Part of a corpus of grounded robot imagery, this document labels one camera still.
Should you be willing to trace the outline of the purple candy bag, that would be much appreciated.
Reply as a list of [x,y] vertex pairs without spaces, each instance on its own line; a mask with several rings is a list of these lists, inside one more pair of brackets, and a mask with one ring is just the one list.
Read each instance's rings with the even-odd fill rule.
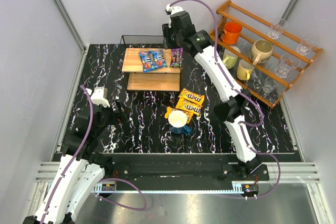
[[181,67],[183,57],[183,48],[172,49],[172,57],[170,67]]

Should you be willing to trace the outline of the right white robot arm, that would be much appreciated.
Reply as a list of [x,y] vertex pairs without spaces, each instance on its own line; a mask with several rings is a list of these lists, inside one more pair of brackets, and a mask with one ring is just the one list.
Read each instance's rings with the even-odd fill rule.
[[210,77],[221,100],[214,107],[214,113],[228,128],[235,145],[237,169],[242,177],[247,177],[261,165],[256,152],[252,150],[243,115],[250,92],[243,89],[229,73],[210,35],[204,30],[196,31],[188,12],[177,7],[166,13],[170,20],[162,25],[164,44],[168,48],[183,48]]

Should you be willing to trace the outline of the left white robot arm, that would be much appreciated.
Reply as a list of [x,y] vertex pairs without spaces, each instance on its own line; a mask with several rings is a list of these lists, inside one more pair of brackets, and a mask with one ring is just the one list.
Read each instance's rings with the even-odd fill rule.
[[50,191],[24,223],[75,223],[77,213],[94,186],[113,176],[112,157],[99,153],[99,137],[109,126],[124,125],[129,108],[119,100],[95,99],[84,106],[61,146],[61,159]]

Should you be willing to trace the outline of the blue candy bag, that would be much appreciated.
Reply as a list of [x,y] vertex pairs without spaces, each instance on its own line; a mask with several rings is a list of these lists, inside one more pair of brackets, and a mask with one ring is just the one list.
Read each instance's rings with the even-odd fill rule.
[[157,69],[151,56],[152,54],[150,51],[139,52],[139,57],[142,63],[142,70],[144,73]]
[[166,61],[164,59],[164,53],[162,49],[154,49],[151,51],[154,64],[157,68],[167,67]]

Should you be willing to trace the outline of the yellow candy bag top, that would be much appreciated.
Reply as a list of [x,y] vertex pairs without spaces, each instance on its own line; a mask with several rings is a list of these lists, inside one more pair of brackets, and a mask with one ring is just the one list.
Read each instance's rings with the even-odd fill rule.
[[202,105],[204,100],[205,100],[205,96],[204,95],[200,95],[197,93],[194,93],[186,88],[183,88],[180,95],[178,96],[179,98],[188,100],[190,102],[193,102],[197,105]]

